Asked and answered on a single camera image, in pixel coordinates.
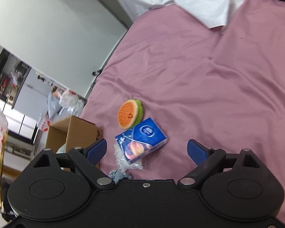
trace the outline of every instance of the printed image on tissue pack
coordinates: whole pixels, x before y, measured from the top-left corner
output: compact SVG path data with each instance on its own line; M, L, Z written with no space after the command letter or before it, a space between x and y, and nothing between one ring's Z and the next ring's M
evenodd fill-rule
M125 156L129 160L132 160L138 157L139 155L143 154L144 151L149 150L152 146L146 143L141 143L125 138L125 141L123 142L123 147L124 147Z

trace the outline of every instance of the plush toy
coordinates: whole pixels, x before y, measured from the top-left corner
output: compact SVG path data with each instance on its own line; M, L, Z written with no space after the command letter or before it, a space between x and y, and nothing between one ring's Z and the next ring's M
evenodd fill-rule
M140 100L129 99L119 109L117 120L123 129L139 124L143 119L143 105Z

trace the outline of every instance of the pink bed sheet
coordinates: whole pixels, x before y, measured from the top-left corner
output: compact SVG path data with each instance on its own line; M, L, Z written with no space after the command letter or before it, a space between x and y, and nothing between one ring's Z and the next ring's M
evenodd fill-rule
M252 149L285 190L285 3L246 0L223 35L176 5L140 16L82 113L104 130L107 174L123 131L117 112L130 98L169 138L144 159L145 171L131 171L134 178L179 180L196 167L186 150L196 139L228 153ZM285 201L278 218L285 223Z

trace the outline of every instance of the cardboard box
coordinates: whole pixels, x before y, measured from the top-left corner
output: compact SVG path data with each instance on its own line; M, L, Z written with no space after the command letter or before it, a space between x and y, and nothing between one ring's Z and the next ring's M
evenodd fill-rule
M66 152L68 152L76 146L86 148L101 138L101 128L76 116L68 116L50 125L46 147L56 153L63 144L66 144Z

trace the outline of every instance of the blue gripper pad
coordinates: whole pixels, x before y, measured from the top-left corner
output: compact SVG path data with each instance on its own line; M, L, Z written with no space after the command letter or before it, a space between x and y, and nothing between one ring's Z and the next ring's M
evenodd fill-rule
M187 144L188 155L194 161L194 163L197 164L197 166L199 166L208 158L208 154L204 149L209 150L195 140L188 141Z
M84 149L85 157L96 165L107 152L107 141L100 139Z

